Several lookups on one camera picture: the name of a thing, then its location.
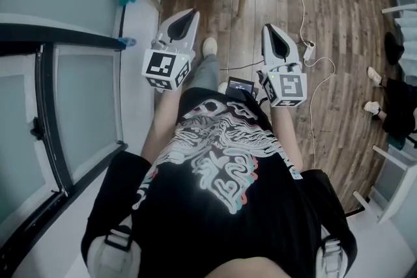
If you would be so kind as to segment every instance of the white cable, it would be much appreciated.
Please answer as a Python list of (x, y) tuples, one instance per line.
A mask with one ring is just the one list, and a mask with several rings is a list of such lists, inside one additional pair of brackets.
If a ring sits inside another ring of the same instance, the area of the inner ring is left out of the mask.
[[(306, 47), (309, 47), (310, 45), (306, 43), (306, 41), (303, 39), (302, 37), (302, 28), (304, 26), (304, 16), (306, 15), (306, 6), (304, 4), (304, 0), (301, 0), (302, 3), (302, 21), (301, 21), (301, 26), (300, 26), (300, 39), (301, 41), (304, 43), (304, 45)], [(324, 79), (322, 82), (320, 82), (317, 87), (315, 88), (314, 92), (313, 92), (313, 96), (311, 97), (310, 100), (310, 106), (309, 106), (309, 111), (310, 111), (310, 130), (311, 130), (311, 140), (313, 141), (313, 169), (315, 169), (315, 143), (314, 143), (314, 132), (313, 132), (313, 116), (312, 116), (312, 111), (311, 111), (311, 106), (313, 105), (313, 99), (314, 99), (314, 95), (317, 92), (317, 89), (320, 87), (320, 85), (326, 81), (328, 81), (335, 73), (336, 73), (336, 66), (334, 65), (333, 61), (328, 58), (328, 57), (321, 57), (319, 59), (317, 59), (312, 65), (307, 65), (306, 60), (304, 60), (304, 65), (306, 65), (307, 67), (313, 67), (314, 65), (317, 64), (317, 62), (321, 61), (322, 59), (327, 59), (328, 61), (330, 61), (333, 65), (333, 72), (332, 74), (330, 74), (326, 79)]]

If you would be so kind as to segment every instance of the white shoulder strap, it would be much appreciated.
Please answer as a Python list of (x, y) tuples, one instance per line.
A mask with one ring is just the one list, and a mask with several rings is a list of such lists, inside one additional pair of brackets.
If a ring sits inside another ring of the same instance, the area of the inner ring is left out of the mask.
[(319, 248), (315, 260), (315, 278), (343, 278), (346, 274), (348, 258), (340, 245), (340, 240), (332, 238), (321, 227), (321, 239), (324, 245)]
[(87, 254), (91, 278), (137, 278), (140, 262), (141, 249), (132, 239), (132, 216), (107, 236), (95, 238)]

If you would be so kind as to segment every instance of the black window frame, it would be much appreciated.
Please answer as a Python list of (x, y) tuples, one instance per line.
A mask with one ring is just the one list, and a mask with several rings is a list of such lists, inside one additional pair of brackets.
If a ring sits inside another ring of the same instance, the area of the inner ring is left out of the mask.
[(119, 147), (108, 154), (86, 175), (73, 183), (59, 137), (53, 91), (53, 51), (56, 44), (70, 44), (122, 51), (126, 46), (115, 38), (69, 29), (0, 23), (0, 57), (22, 54), (36, 55), (35, 91), (40, 135), (60, 192), (54, 193), (39, 206), (13, 233), (0, 249), (2, 277), (9, 278), (25, 256), (58, 217), (109, 165), (114, 155), (128, 145), (117, 141)]

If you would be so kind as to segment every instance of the graphic print on shirt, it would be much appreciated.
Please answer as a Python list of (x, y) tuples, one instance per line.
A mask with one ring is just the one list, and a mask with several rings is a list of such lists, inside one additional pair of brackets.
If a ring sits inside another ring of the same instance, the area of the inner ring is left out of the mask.
[[(246, 190), (257, 180), (257, 158), (279, 154), (294, 179), (302, 178), (289, 161), (280, 142), (271, 131), (247, 122), (257, 120), (244, 104), (206, 100), (183, 116), (174, 138), (161, 152), (148, 174), (155, 176), (156, 166), (165, 162), (189, 164), (191, 172), (201, 176), (199, 186), (215, 195), (229, 210), (237, 213), (246, 204)], [(152, 180), (148, 175), (140, 185), (137, 210), (145, 199)]]

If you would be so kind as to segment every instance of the black buckle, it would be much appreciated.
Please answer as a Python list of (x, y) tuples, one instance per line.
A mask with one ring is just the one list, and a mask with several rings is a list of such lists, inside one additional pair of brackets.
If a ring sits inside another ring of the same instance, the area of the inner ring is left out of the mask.
[[(115, 243), (115, 242), (109, 240), (109, 236), (110, 235), (114, 235), (116, 238), (123, 238), (123, 236), (120, 236), (118, 234), (112, 233), (111, 232), (112, 230), (116, 230), (117, 232), (120, 232), (120, 233), (123, 233), (125, 235), (128, 235), (128, 244), (127, 245), (120, 245), (118, 243)], [(132, 238), (132, 230), (129, 227), (124, 226), (124, 225), (117, 226), (116, 228), (111, 229), (110, 230), (110, 233), (106, 235), (106, 239), (104, 239), (104, 243), (105, 244), (110, 245), (113, 248), (116, 248), (116, 249), (119, 249), (119, 250), (122, 250), (122, 251), (126, 251), (126, 252), (128, 252), (130, 250), (130, 246), (132, 244), (132, 241), (133, 241), (133, 238)]]

